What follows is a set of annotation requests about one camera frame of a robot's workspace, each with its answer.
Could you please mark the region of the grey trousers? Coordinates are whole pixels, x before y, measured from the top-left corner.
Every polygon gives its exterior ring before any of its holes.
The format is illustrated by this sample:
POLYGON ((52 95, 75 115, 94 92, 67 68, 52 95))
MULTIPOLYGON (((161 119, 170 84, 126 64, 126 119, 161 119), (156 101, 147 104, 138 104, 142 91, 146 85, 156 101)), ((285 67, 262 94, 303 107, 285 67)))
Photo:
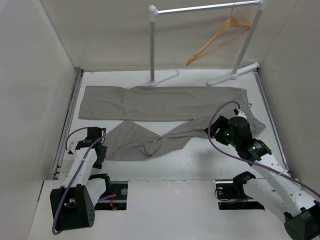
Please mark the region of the grey trousers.
POLYGON ((230 118, 236 106, 258 136, 266 126, 253 115, 247 91, 237 87, 87 86, 78 117, 120 121, 106 135, 105 158, 136 162, 181 150, 193 138, 207 138, 205 130, 214 112, 230 118))

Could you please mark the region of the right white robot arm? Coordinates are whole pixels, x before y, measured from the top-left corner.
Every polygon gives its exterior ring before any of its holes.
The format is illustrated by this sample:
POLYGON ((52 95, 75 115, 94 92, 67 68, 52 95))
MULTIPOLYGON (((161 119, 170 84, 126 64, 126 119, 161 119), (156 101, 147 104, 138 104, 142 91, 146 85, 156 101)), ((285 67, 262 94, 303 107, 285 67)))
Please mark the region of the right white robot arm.
POLYGON ((269 187, 245 171, 232 179, 231 195, 237 199, 250 197, 273 213, 293 240, 312 240, 320 234, 320 202, 309 195, 302 182, 282 168, 267 145, 253 138, 244 116, 211 119, 205 130, 215 139, 236 150, 236 159, 247 163, 268 182, 269 187))

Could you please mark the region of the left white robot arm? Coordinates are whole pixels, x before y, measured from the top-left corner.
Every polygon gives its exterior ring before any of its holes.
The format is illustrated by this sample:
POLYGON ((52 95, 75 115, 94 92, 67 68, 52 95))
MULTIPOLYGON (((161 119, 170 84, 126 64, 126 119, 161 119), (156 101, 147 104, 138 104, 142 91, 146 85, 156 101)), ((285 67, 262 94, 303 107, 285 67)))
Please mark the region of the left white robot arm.
POLYGON ((100 127, 86 127, 86 138, 75 146, 64 144, 70 155, 75 155, 71 169, 62 186, 50 193, 53 215, 52 233, 90 228, 95 222, 95 205, 99 199, 112 195, 110 178, 105 173, 91 175, 93 168, 101 169, 106 157, 104 146, 107 130, 100 127))

